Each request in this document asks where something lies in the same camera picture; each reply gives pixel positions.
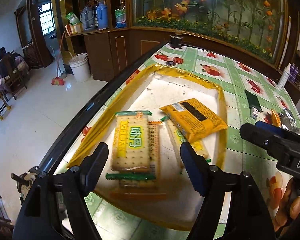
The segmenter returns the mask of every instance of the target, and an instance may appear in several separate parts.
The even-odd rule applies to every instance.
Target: blue thermos
[[[107,28],[109,27],[108,23],[108,7],[103,3],[100,3],[97,7],[97,16],[98,16],[98,28]]]

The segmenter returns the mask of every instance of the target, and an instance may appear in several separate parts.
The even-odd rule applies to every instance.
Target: window
[[[53,19],[52,3],[39,6],[39,15],[43,35],[47,35],[56,29]]]

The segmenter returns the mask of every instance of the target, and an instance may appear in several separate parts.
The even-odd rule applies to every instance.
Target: bolt
[[[210,171],[213,171],[213,172],[218,171],[218,167],[216,165],[210,165],[209,169],[210,169]]]
[[[47,175],[47,173],[46,173],[45,171],[42,171],[42,172],[39,173],[38,177],[39,177],[40,179],[42,179],[42,178],[44,178],[46,175]]]
[[[70,168],[70,171],[71,172],[77,172],[79,170],[79,166],[72,166],[71,168]]]
[[[248,171],[243,171],[242,172],[243,176],[245,176],[246,178],[248,178],[250,176],[250,173]]]

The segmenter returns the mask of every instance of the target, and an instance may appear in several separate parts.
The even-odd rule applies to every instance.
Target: white bottle
[[[288,77],[290,75],[290,66],[291,64],[289,63],[288,66],[285,67],[283,73],[282,73],[282,76],[279,80],[279,83],[278,83],[278,88],[279,90],[282,90],[284,88],[284,85],[286,84],[287,80],[288,80]]]

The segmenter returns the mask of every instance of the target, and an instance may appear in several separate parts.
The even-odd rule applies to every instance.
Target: green checkered tablecloth
[[[267,182],[267,179],[270,180],[278,175],[278,170],[275,167],[276,161],[268,156],[265,150],[242,140],[240,137],[239,129],[242,124],[246,122],[255,124],[256,122],[250,117],[249,104],[244,90],[258,97],[263,112],[259,113],[257,121],[261,120],[265,122],[267,120],[267,113],[270,113],[271,109],[279,112],[286,106],[292,111],[293,116],[297,120],[297,126],[300,128],[300,115],[287,91],[285,89],[282,91],[278,90],[272,80],[249,66],[219,54],[187,46],[183,46],[181,49],[173,49],[167,44],[138,69],[141,71],[147,66],[156,63],[164,65],[167,59],[165,57],[165,60],[162,60],[160,59],[161,56],[167,56],[168,60],[174,57],[182,58],[183,63],[176,64],[177,68],[189,71],[222,86],[226,98],[229,126],[224,171],[237,174],[243,170],[249,171],[261,190],[264,199],[266,202],[269,201],[271,196],[269,194],[269,181]],[[118,88],[96,114],[89,126],[92,126],[98,120],[109,103],[125,86],[126,84],[124,83]],[[82,135],[78,137],[77,142],[74,143],[59,165],[57,173],[66,170],[66,166],[80,145],[82,138]],[[290,176],[283,172],[280,173],[283,195]],[[85,198],[85,201],[100,236],[105,240],[183,240],[189,234],[189,232],[185,231],[162,228],[130,215],[102,200],[94,193],[90,193]],[[269,209],[269,211],[272,216],[276,213],[276,210]],[[69,228],[68,221],[63,221],[63,223]],[[219,224],[215,238],[222,236],[224,230],[225,224]]]

